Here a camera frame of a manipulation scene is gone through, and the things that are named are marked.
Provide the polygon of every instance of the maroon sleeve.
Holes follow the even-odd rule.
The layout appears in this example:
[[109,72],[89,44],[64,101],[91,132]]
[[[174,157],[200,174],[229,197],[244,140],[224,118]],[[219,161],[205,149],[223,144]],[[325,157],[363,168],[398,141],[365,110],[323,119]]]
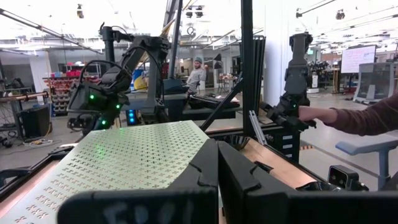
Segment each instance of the maroon sleeve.
[[398,129],[398,94],[365,110],[332,109],[337,112],[337,120],[326,125],[349,134],[378,135]]

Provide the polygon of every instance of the hand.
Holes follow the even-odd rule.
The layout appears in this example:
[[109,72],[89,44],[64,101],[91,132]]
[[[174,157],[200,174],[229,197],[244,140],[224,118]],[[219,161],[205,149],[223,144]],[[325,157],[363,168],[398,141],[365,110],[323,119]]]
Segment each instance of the hand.
[[309,106],[300,106],[298,108],[298,118],[301,121],[310,121],[317,118],[317,109]]

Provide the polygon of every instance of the black cable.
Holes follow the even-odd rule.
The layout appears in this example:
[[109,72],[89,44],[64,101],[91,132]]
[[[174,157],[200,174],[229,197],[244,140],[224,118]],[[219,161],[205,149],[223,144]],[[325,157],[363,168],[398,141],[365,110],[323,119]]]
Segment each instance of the black cable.
[[110,61],[107,61],[107,60],[91,60],[91,61],[89,61],[89,62],[81,69],[80,76],[79,76],[79,83],[82,83],[82,82],[83,82],[83,74],[84,74],[84,72],[86,71],[87,67],[88,67],[89,65],[91,65],[92,63],[108,63],[108,64],[111,64],[111,65],[113,65],[113,66],[118,67],[120,70],[125,70],[125,71],[128,72],[127,69],[122,68],[122,66],[118,65],[118,64],[115,63],[115,62],[110,62]]
[[37,146],[37,147],[29,146],[30,148],[25,149],[25,150],[21,150],[21,151],[14,151],[14,152],[10,152],[10,153],[0,153],[0,156],[10,156],[10,155],[15,154],[15,153],[27,152],[27,151],[33,150],[33,149],[40,149],[40,148],[47,147],[47,146],[53,146],[53,145],[61,143],[61,142],[62,142],[62,140],[56,140],[56,141],[51,142],[50,144],[44,144],[43,146]]
[[134,41],[134,40],[130,37],[130,34],[128,34],[127,31],[126,31],[125,29],[123,29],[123,27],[121,27],[121,26],[111,26],[111,27],[112,27],[112,28],[113,28],[113,27],[116,27],[116,28],[119,28],[119,29],[123,30],[124,33],[129,37],[130,41],[131,41],[131,42]]

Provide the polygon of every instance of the perforated metal plate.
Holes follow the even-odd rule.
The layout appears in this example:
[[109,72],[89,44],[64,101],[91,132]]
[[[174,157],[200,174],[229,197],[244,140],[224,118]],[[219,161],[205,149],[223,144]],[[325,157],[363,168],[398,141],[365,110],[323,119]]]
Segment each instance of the perforated metal plate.
[[0,223],[56,223],[62,202],[82,191],[166,188],[207,139],[192,121],[93,131]]

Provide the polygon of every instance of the yellow object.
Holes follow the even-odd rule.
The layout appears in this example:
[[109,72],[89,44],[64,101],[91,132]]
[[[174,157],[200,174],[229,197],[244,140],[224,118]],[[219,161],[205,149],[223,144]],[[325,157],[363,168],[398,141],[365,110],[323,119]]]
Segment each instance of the yellow object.
[[134,89],[141,90],[147,88],[147,84],[144,80],[144,77],[140,75],[138,78],[134,80]]

